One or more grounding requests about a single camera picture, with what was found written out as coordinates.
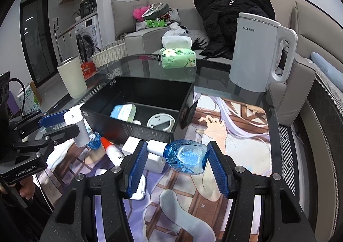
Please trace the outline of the person's left hand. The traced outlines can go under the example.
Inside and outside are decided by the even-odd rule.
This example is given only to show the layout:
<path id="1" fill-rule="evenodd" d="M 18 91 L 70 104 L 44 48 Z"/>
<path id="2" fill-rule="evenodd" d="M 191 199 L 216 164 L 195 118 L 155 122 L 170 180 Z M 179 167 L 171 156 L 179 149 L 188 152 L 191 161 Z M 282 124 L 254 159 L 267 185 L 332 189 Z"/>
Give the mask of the person's left hand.
<path id="1" fill-rule="evenodd" d="M 12 185 L 1 184 L 1 200 L 9 203 L 17 201 L 16 196 L 12 193 L 12 188 L 18 192 L 21 198 L 26 200 L 31 200 L 35 194 L 35 184 L 32 176 L 28 176 Z"/>

